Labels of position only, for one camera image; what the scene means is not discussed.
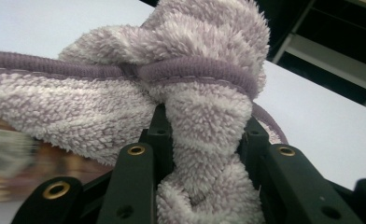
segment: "towel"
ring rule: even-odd
[[[59,60],[0,52],[0,118],[114,164],[163,103],[176,167],[157,189],[159,223],[263,223],[236,149],[252,116],[272,143],[287,143],[253,102],[268,40],[252,0],[161,0],[141,27],[94,29]]]

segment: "lavender towel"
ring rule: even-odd
[[[265,85],[269,30],[253,1],[161,0],[142,27],[107,26],[60,61],[0,52],[0,118],[53,145],[113,164],[165,103],[175,170],[158,186],[160,223],[262,223],[235,150]]]

